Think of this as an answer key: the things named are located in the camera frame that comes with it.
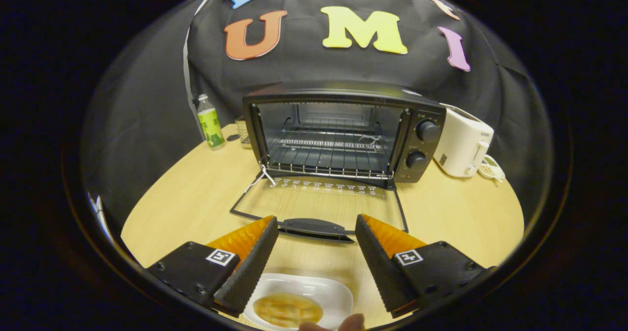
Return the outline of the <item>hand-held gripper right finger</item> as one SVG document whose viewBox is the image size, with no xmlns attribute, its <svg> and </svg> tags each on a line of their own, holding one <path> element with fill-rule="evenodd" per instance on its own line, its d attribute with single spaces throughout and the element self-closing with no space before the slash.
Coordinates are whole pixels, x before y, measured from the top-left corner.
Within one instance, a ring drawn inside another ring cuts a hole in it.
<svg viewBox="0 0 628 331">
<path fill-rule="evenodd" d="M 394 318 L 449 302 L 494 270 L 448 242 L 426 244 L 365 214 L 357 217 L 355 236 L 386 311 Z"/>
</svg>

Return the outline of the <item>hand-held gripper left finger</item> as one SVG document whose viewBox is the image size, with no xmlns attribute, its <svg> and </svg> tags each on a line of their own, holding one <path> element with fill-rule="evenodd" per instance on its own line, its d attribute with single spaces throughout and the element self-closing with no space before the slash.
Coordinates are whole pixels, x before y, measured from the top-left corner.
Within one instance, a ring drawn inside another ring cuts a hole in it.
<svg viewBox="0 0 628 331">
<path fill-rule="evenodd" d="M 204 308 L 238 317 L 258 284 L 278 233 L 276 217 L 267 216 L 206 245 L 186 242 L 148 271 Z"/>
</svg>

